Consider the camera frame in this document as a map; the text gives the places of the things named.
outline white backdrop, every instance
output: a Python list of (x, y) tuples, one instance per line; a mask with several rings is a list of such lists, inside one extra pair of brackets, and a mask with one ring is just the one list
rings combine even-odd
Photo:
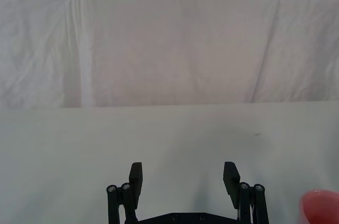
[(339, 100), (339, 0), (0, 0), (0, 107)]

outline dark object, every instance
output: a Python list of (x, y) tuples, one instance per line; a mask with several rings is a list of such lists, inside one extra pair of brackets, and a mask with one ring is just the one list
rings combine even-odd
[(237, 220), (209, 213), (169, 213), (138, 221), (135, 209), (141, 192), (142, 167), (140, 162), (133, 163), (129, 183), (124, 183), (121, 187), (110, 185), (106, 189), (108, 222), (120, 224), (119, 206), (123, 205), (125, 224), (250, 224), (251, 219), (253, 224), (269, 224), (264, 186), (255, 184), (250, 187), (247, 183), (240, 183), (240, 175), (233, 162), (225, 162), (224, 183), (234, 208), (238, 210)]

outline pink object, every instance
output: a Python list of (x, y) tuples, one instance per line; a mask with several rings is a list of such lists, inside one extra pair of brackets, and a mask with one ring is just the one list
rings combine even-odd
[(339, 193), (317, 190), (304, 194), (298, 224), (339, 224)]

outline wrinkled white fabric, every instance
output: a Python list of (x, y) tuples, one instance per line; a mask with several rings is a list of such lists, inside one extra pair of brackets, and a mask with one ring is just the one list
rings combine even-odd
[(339, 100), (339, 0), (0, 8), (0, 108)]

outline screw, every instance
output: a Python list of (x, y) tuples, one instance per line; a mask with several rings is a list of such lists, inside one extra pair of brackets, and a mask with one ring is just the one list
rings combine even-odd
[(240, 185), (240, 187), (243, 188), (243, 189), (248, 189), (248, 186), (247, 186), (245, 183), (242, 183), (242, 184)]
[(256, 188), (258, 191), (263, 191), (263, 190), (264, 190), (264, 188), (263, 188), (262, 186), (260, 186), (260, 185), (257, 185), (255, 188)]
[(203, 213), (199, 214), (199, 220), (206, 220), (206, 215)]
[(124, 185), (122, 186), (122, 188), (123, 188), (124, 190), (128, 190), (128, 189), (130, 188), (130, 186), (129, 186), (129, 184), (124, 184)]
[(115, 191), (115, 187), (114, 186), (111, 186), (111, 187), (108, 187), (108, 192), (113, 192), (113, 191)]
[(172, 220), (174, 221), (178, 220), (178, 214), (172, 214)]

